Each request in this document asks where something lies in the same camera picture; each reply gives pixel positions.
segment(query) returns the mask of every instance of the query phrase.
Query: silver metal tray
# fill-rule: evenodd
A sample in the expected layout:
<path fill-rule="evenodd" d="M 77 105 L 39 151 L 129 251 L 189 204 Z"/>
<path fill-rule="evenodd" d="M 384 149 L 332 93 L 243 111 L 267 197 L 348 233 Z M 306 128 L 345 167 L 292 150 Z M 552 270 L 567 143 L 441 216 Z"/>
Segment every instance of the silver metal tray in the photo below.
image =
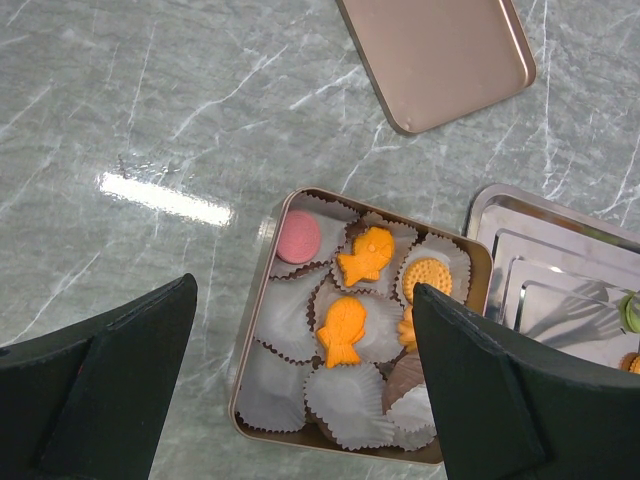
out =
<path fill-rule="evenodd" d="M 640 235 L 492 185 L 473 203 L 467 237 L 494 259 L 488 318 L 614 368 L 638 351 L 640 336 L 621 328 L 618 303 L 640 290 Z"/>

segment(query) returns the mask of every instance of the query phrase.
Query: pink macaron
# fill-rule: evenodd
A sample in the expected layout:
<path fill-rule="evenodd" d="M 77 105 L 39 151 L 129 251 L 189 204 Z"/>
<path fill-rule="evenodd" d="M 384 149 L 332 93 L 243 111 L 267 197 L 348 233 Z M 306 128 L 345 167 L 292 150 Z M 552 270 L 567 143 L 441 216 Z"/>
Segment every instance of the pink macaron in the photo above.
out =
<path fill-rule="evenodd" d="M 300 265 L 316 256 L 321 243 L 322 233 L 313 215 L 291 210 L 284 218 L 276 254 L 287 263 Z"/>

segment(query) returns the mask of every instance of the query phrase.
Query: black object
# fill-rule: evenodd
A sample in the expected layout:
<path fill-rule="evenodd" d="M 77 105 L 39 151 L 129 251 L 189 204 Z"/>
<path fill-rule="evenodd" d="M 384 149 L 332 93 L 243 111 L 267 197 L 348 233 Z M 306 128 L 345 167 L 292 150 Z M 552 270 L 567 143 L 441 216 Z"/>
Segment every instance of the black object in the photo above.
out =
<path fill-rule="evenodd" d="M 432 287 L 414 298 L 450 480 L 640 478 L 640 375 L 549 348 Z"/>
<path fill-rule="evenodd" d="M 190 274 L 0 349 L 0 478 L 149 476 L 196 309 Z"/>

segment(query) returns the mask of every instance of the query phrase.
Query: green object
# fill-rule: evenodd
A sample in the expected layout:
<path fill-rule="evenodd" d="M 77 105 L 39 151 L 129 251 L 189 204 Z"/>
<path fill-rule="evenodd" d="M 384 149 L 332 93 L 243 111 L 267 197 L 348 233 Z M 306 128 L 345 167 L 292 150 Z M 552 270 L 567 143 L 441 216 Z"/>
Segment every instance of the green object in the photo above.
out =
<path fill-rule="evenodd" d="M 618 305 L 618 309 L 624 329 L 640 333 L 640 296 L 638 296 L 638 292 L 630 293 L 624 297 Z"/>

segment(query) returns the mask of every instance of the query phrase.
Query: metal tin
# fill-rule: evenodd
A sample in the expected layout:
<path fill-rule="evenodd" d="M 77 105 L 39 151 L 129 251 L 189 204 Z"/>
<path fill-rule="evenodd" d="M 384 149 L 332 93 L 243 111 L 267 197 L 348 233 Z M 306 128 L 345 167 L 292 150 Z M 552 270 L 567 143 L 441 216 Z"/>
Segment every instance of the metal tin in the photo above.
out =
<path fill-rule="evenodd" d="M 482 314 L 484 312 L 493 264 L 491 255 L 479 242 L 358 202 L 337 193 L 317 188 L 303 188 L 297 190 L 291 193 L 281 205 L 274 209 L 272 218 L 262 227 L 264 241 L 260 260 L 250 288 L 249 299 L 243 314 L 240 333 L 230 360 L 230 372 L 228 378 L 232 380 L 232 382 L 228 384 L 230 389 L 229 415 L 233 425 L 246 437 L 274 443 L 337 451 L 351 455 L 366 455 L 371 457 L 408 461 L 412 463 L 437 464 L 442 462 L 442 453 L 440 451 L 437 438 L 428 447 L 417 452 L 401 452 L 399 449 L 394 448 L 379 448 L 364 449 L 354 453 L 343 450 L 338 445 L 327 440 L 324 435 L 322 435 L 317 425 L 308 424 L 297 433 L 267 433 L 246 427 L 236 416 L 236 399 L 242 382 L 242 375 L 249 353 L 249 348 L 252 343 L 256 320 L 258 318 L 258 313 L 260 311 L 262 299 L 269 279 L 269 271 L 275 257 L 275 249 L 282 228 L 282 220 L 293 198 L 301 193 L 308 193 L 328 201 L 338 200 L 345 205 L 354 208 L 360 213 L 376 212 L 387 220 L 411 225 L 420 233 L 434 233 L 451 239 L 471 258 L 471 285 L 466 305 L 478 313 Z"/>
<path fill-rule="evenodd" d="M 610 367 L 638 351 L 619 304 L 640 288 L 640 235 L 515 187 L 476 198 L 467 236 L 492 252 L 487 317 Z"/>
<path fill-rule="evenodd" d="M 338 0 L 393 127 L 420 133 L 533 83 L 511 0 Z"/>

